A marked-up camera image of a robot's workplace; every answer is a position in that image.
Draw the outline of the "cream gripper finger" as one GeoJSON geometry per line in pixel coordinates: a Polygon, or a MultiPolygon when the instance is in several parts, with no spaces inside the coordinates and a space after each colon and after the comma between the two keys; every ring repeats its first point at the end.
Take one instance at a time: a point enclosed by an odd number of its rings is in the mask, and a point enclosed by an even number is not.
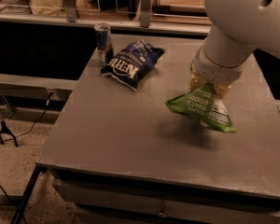
{"type": "Polygon", "coordinates": [[[203,77],[201,77],[194,68],[190,70],[190,74],[191,74],[191,79],[189,84],[190,91],[194,91],[195,89],[199,88],[206,82],[206,80],[203,77]]]}
{"type": "Polygon", "coordinates": [[[223,99],[231,90],[231,84],[216,84],[214,86],[215,95],[223,99]]]}

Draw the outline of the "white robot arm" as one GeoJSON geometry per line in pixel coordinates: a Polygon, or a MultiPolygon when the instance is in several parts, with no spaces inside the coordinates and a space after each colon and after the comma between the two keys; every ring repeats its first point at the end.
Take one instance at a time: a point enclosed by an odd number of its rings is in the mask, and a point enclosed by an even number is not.
{"type": "Polygon", "coordinates": [[[192,61],[190,88],[213,84],[222,98],[256,50],[280,60],[280,0],[205,0],[212,26],[192,61]]]}

